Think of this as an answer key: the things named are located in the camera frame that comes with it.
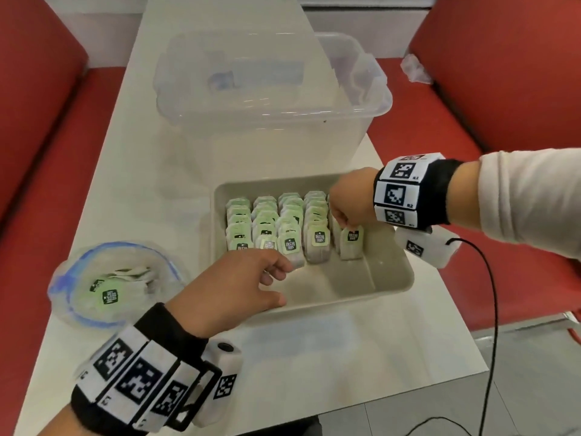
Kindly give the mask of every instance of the clear plastic container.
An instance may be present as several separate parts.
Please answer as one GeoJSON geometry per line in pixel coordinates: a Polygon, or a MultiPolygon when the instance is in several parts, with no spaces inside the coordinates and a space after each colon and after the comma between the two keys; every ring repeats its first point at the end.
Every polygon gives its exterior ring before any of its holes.
{"type": "Polygon", "coordinates": [[[240,30],[172,38],[153,82],[212,188],[341,171],[391,108],[386,84],[351,36],[240,30]]]}

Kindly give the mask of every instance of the crumpled plastic bag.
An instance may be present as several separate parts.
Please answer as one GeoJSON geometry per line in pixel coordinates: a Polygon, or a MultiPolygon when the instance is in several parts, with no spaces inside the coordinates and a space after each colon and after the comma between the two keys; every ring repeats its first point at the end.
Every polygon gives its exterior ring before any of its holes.
{"type": "Polygon", "coordinates": [[[403,58],[401,67],[403,73],[407,75],[410,82],[421,82],[422,84],[433,84],[432,77],[428,75],[424,66],[419,62],[416,55],[409,53],[403,58]]]}
{"type": "Polygon", "coordinates": [[[107,242],[75,251],[48,286],[53,313],[64,322],[120,329],[190,281],[185,267],[154,243],[107,242]]]}

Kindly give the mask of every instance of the gray floor tile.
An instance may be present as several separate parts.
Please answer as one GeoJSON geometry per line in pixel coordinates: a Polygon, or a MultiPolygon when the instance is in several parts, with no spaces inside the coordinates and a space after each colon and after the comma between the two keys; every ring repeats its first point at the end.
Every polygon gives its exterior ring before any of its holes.
{"type": "Polygon", "coordinates": [[[323,436],[371,436],[365,406],[355,405],[319,416],[323,436]]]}
{"type": "Polygon", "coordinates": [[[522,435],[581,436],[581,346],[567,331],[501,340],[494,379],[522,435]]]}
{"type": "MultiPolygon", "coordinates": [[[[403,436],[430,416],[445,416],[463,425],[473,436],[478,433],[488,373],[433,385],[366,404],[373,436],[403,436]]],[[[486,436],[517,433],[496,388],[490,395],[484,428],[486,436]]],[[[439,420],[417,429],[412,436],[466,436],[454,424],[439,420]]]]}

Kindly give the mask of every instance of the forearm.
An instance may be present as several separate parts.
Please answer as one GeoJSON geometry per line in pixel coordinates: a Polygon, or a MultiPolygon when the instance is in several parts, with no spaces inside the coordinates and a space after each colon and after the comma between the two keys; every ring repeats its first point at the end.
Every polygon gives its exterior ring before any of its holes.
{"type": "Polygon", "coordinates": [[[78,421],[70,404],[56,415],[38,436],[96,436],[78,421]]]}
{"type": "Polygon", "coordinates": [[[449,220],[505,242],[581,258],[581,149],[491,153],[461,165],[449,220]]]}

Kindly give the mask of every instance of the red bench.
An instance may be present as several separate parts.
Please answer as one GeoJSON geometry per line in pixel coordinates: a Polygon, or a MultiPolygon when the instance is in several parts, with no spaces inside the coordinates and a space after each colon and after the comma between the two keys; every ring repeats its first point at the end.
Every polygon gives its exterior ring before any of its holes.
{"type": "Polygon", "coordinates": [[[0,0],[1,435],[13,433],[123,67],[87,54],[43,0],[0,0]]]}
{"type": "MultiPolygon", "coordinates": [[[[436,87],[410,83],[399,58],[379,61],[393,108],[368,133],[382,161],[581,147],[580,18],[581,0],[438,0],[410,45],[436,87]]],[[[451,229],[490,261],[502,324],[581,307],[578,262],[451,229]]],[[[482,259],[462,248],[440,274],[469,329],[492,327],[482,259]]]]}

